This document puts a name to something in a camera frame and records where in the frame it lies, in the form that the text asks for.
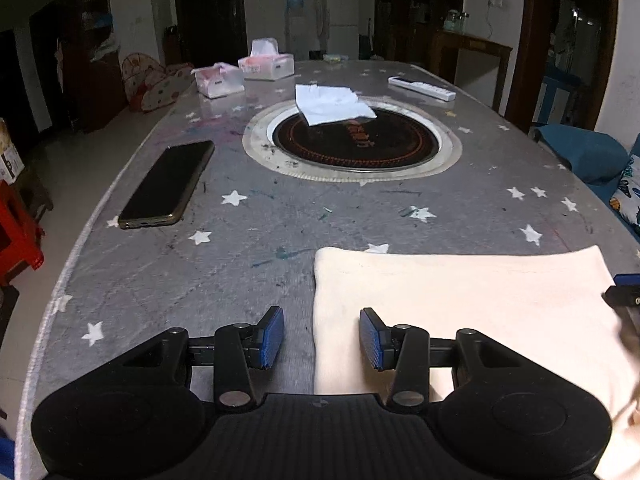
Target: power cord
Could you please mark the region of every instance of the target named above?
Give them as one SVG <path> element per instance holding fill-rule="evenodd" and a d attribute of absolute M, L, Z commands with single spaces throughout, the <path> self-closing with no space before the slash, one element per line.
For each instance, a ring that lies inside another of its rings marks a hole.
<path fill-rule="evenodd" d="M 484 20 L 486 21 L 486 24 L 489 25 L 489 37 L 487 38 L 488 40 L 491 39 L 492 35 L 494 34 L 494 28 L 491 25 L 491 22 L 489 21 L 489 11 L 491 10 L 491 1 L 488 1 L 486 3 L 486 16 L 484 17 Z"/>

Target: black round cooktop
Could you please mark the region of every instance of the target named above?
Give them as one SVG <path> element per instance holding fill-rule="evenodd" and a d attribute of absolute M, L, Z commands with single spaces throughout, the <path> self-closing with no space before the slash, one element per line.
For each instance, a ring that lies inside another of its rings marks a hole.
<path fill-rule="evenodd" d="M 407 168 L 433 158 L 438 140 L 423 124 L 388 110 L 375 119 L 308 126 L 302 114 L 282 121 L 273 142 L 297 158 L 353 170 Z"/>

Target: refrigerator door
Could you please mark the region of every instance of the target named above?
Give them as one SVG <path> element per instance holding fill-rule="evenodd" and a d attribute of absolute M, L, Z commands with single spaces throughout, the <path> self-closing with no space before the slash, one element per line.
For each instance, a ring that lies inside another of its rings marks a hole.
<path fill-rule="evenodd" d="M 328 54 L 343 54 L 358 59 L 358 26 L 332 25 L 329 27 Z"/>
<path fill-rule="evenodd" d="M 330 25 L 358 25 L 359 0 L 326 0 Z"/>

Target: floral pillow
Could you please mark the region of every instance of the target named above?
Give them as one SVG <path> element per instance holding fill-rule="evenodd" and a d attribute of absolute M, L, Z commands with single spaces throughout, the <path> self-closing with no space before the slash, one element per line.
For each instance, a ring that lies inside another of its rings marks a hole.
<path fill-rule="evenodd" d="M 640 235 L 640 158 L 637 156 L 631 155 L 609 205 Z"/>

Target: phone screen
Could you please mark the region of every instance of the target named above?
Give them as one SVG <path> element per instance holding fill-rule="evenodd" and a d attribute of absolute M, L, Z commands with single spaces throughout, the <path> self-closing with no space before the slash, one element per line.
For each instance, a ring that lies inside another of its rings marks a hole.
<path fill-rule="evenodd" d="M 122 210 L 119 223 L 174 213 L 194 173 L 203 170 L 213 149 L 213 142 L 207 140 L 164 150 Z"/>

